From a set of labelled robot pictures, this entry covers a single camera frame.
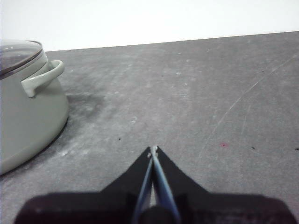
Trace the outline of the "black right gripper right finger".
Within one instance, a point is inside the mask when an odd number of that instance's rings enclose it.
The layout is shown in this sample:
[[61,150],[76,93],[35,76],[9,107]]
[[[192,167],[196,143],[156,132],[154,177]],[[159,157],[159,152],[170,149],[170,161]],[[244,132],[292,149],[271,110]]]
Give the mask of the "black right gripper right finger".
[[187,176],[158,146],[153,161],[159,202],[180,224],[294,224],[287,205],[253,194],[213,193]]

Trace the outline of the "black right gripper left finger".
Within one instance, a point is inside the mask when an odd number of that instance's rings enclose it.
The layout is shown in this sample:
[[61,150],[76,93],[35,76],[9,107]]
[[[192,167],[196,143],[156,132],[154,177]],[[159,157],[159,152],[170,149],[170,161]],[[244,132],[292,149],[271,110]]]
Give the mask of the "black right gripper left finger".
[[101,191],[35,196],[18,212],[16,224],[130,224],[148,203],[150,147]]

